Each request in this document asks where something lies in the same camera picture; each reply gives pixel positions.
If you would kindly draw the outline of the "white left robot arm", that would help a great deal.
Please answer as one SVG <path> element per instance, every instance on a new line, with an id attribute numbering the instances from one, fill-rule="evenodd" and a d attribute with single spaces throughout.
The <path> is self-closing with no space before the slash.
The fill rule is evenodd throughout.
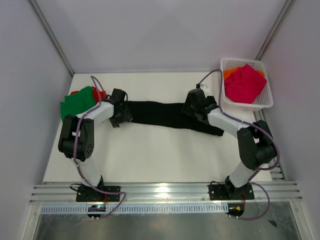
<path id="1" fill-rule="evenodd" d="M 113 128 L 131 122 L 128 94 L 122 89 L 113 89 L 112 94 L 92 108 L 77 115 L 67 115 L 62 122 L 58 150 L 74 163 L 82 186 L 88 188 L 87 195 L 94 201 L 105 195 L 104 180 L 99 174 L 92 154 L 95 147 L 95 126 L 109 120 Z"/>

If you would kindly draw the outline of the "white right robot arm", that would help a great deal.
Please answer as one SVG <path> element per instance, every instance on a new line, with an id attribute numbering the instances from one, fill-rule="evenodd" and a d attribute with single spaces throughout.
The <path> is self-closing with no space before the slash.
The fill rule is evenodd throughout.
<path id="1" fill-rule="evenodd" d="M 199 86 L 188 92 L 182 113 L 237 139 L 240 163 L 226 177 L 222 190 L 228 200 L 241 199 L 252 189 L 249 181 L 262 170 L 262 166 L 279 156 L 279 150 L 265 121 L 246 122 L 228 115 L 221 110 L 214 97 L 206 97 Z"/>

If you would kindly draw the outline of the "black t shirt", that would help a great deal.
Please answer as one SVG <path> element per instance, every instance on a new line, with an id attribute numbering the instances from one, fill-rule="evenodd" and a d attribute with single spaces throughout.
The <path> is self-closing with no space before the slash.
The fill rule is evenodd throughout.
<path id="1" fill-rule="evenodd" d="M 221 137 L 224 130 L 207 125 L 182 113 L 183 103 L 161 103 L 156 101 L 128 101 L 127 106 L 136 124 L 187 129 Z"/>

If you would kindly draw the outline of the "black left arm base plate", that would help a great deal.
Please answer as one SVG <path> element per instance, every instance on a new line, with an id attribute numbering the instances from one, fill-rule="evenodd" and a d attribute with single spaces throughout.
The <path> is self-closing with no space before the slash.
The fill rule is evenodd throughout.
<path id="1" fill-rule="evenodd" d="M 108 193 L 101 193 L 99 191 L 94 190 L 90 186 L 85 186 L 81 184 L 76 192 L 76 202 L 84 203 L 84 202 L 115 202 L 118 203 L 120 201 L 120 186 L 112 185 L 112 186 L 99 186 L 101 191 Z"/>

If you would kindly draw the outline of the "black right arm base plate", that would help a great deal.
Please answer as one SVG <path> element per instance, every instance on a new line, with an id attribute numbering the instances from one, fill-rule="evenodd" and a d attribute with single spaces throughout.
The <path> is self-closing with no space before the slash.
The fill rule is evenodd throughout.
<path id="1" fill-rule="evenodd" d="M 252 185 L 249 183 L 237 188 L 230 182 L 218 183 L 211 181 L 208 185 L 208 194 L 211 201 L 255 199 Z"/>

